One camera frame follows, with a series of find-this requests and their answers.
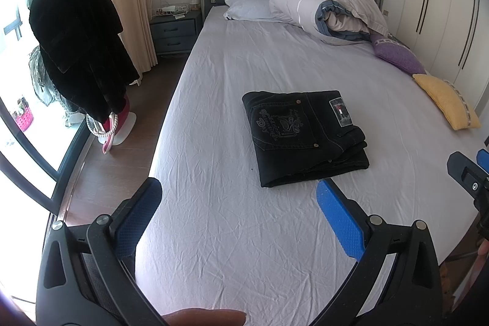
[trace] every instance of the wardrobe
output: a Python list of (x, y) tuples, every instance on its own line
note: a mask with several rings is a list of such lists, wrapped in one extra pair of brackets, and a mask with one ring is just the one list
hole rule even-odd
[(452, 82), (482, 111), (489, 82), (489, 0), (405, 0), (396, 36), (430, 74)]

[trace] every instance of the mattress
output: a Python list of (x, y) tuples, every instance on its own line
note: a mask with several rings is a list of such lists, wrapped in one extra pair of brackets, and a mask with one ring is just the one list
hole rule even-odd
[[(448, 156), (483, 142), (453, 131), (412, 78), (370, 43), (330, 46), (299, 27), (209, 13), (166, 115), (150, 176), (163, 199), (136, 250), (136, 281), (162, 314), (233, 308), (247, 324), (306, 325), (355, 260), (315, 198), (317, 181), (261, 188), (245, 109), (249, 91), (340, 91), (368, 143), (367, 170), (333, 177), (367, 214), (427, 222), (442, 262), (476, 210), (447, 174)], [(391, 264), (392, 256), (386, 262)], [(388, 275), (384, 267), (363, 311)]]

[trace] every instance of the jeans label patch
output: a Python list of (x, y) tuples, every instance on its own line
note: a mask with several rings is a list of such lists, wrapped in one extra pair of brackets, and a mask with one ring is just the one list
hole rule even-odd
[(341, 127), (345, 127), (353, 124), (351, 121), (350, 114), (346, 109), (345, 102), (341, 97), (331, 100), (329, 104), (331, 105), (331, 108), (333, 109), (334, 114), (336, 115), (336, 119), (338, 119), (339, 125)]

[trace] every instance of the pillow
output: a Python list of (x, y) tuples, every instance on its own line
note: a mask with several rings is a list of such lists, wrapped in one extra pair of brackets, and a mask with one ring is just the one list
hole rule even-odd
[(403, 44), (377, 33), (370, 35), (375, 55), (398, 67), (407, 74), (426, 74), (425, 68), (414, 53)]
[(369, 40), (369, 29), (387, 36), (384, 16), (374, 0), (270, 0), (284, 23), (301, 27), (331, 45)]
[(226, 20), (280, 21), (270, 11), (270, 0), (225, 0), (229, 9), (224, 13)]
[(453, 84), (424, 74), (414, 74), (413, 78), (443, 112), (453, 130), (481, 127), (474, 109), (465, 102)]

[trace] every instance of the purple cushion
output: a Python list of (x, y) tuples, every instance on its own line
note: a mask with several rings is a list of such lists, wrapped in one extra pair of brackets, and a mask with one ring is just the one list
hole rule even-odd
[(375, 55), (407, 74), (426, 74), (425, 68), (407, 47), (382, 35), (370, 35)]

